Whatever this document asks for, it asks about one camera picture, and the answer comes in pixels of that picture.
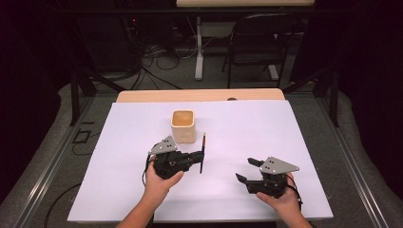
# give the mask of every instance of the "human hand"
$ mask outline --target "human hand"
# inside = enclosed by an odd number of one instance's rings
[[[142,200],[147,200],[152,207],[157,209],[163,203],[169,189],[181,180],[183,171],[176,173],[170,179],[164,180],[156,174],[154,161],[151,159],[145,177],[145,189]]]
[[[287,178],[288,185],[294,186],[294,176],[291,173],[287,173],[287,176],[289,177]],[[284,195],[278,199],[261,192],[258,192],[256,196],[272,206],[289,227],[312,227],[301,214],[297,194],[293,189],[286,187]]]

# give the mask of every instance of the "gray bracket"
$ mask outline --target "gray bracket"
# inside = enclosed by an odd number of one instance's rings
[[[267,160],[260,167],[260,172],[266,174],[283,174],[298,170],[298,166],[273,157],[267,158]]]
[[[148,155],[155,155],[155,154],[162,154],[167,152],[176,151],[178,149],[177,145],[175,144],[174,139],[172,136],[166,137],[161,142],[155,144],[150,151],[148,151]]]

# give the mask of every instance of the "white table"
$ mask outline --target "white table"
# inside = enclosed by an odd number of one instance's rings
[[[136,92],[139,99],[131,103]],[[171,102],[175,94],[180,95],[180,102]],[[269,156],[299,166],[294,176],[306,218],[333,217],[294,113],[280,90],[130,91],[121,95],[108,114],[68,221],[120,221],[127,215],[144,190],[147,152],[171,133],[175,109],[193,109],[196,116],[197,140],[178,144],[182,152],[200,150],[206,133],[203,172],[199,174],[200,165],[194,164],[184,174],[156,211],[155,222],[277,220],[274,210],[248,194],[235,176],[259,180],[259,169],[247,159]],[[242,100],[254,96],[263,100]],[[146,97],[154,102],[145,102]],[[238,101],[221,101],[224,97]],[[264,100],[268,97],[277,100]]]
[[[177,0],[179,8],[231,8],[231,7],[312,7],[315,0]],[[196,59],[195,80],[202,79],[202,20],[197,18],[197,43],[198,55]],[[270,66],[270,72],[277,78],[274,66]]]

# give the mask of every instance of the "dark background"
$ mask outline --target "dark background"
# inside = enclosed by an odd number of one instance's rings
[[[104,7],[117,6],[114,3]],[[346,9],[353,3],[322,0],[317,1],[316,7]],[[52,1],[47,4],[57,6]],[[133,67],[133,51],[127,45],[127,36],[119,29],[121,23],[127,22],[125,20],[100,24],[86,19],[76,25],[80,33],[66,20],[46,14],[36,1],[4,1],[0,10],[2,201],[24,172],[54,121],[60,106],[57,91],[69,83],[71,60],[98,71],[130,69]],[[403,199],[403,193],[399,191],[403,189],[403,183],[398,178],[403,161],[402,14],[402,3],[380,4],[369,23],[359,28],[362,32],[356,37],[357,42],[337,70],[340,90],[352,101],[362,144],[387,184]],[[350,23],[350,19],[312,19],[296,58],[292,80],[302,79],[326,64],[337,52],[339,40]],[[94,29],[95,34],[100,32],[97,29],[110,29],[110,36],[91,37],[90,34],[94,33],[90,29]],[[68,37],[71,51],[66,51],[65,44],[60,42],[61,35]],[[88,46],[83,45],[83,37],[88,39]],[[112,57],[94,51],[102,46],[105,49],[99,51]]]

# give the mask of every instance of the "white tabletop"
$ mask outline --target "white tabletop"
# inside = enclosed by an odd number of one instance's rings
[[[140,199],[147,152],[171,134],[176,109],[195,111],[197,140],[178,144],[182,152],[202,147],[203,172],[194,164],[157,209],[155,222],[276,220],[272,208],[248,194],[235,173],[259,180],[248,158],[272,156],[299,166],[294,173],[308,219],[332,218],[305,142],[288,101],[231,101],[113,104],[89,163],[69,221],[120,221]]]

